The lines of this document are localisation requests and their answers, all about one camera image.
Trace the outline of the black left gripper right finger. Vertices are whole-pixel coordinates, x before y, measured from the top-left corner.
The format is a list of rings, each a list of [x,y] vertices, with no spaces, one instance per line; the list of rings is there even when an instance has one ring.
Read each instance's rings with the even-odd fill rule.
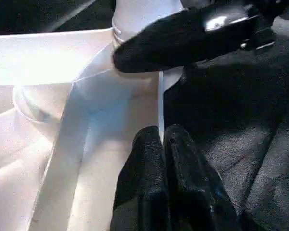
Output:
[[[189,133],[164,133],[170,213],[175,231],[237,231],[239,218],[217,171]]]

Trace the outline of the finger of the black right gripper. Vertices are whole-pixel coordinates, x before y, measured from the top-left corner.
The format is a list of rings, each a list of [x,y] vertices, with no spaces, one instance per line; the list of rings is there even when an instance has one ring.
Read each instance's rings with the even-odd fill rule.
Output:
[[[212,4],[159,19],[113,54],[123,73],[163,71],[210,60],[239,49],[260,16],[253,4]]]

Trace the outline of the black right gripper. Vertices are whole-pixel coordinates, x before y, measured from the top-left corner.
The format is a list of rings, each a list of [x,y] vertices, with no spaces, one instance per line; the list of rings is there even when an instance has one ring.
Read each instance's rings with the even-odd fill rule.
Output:
[[[251,36],[240,44],[240,49],[259,51],[274,45],[275,35],[271,26],[275,18],[289,7],[289,0],[252,0],[251,3],[257,8],[258,15]]]

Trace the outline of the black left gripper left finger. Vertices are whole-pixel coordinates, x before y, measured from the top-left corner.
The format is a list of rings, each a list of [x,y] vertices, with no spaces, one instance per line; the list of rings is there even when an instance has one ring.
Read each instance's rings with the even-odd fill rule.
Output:
[[[157,126],[141,129],[117,180],[112,231],[167,231],[168,187]]]

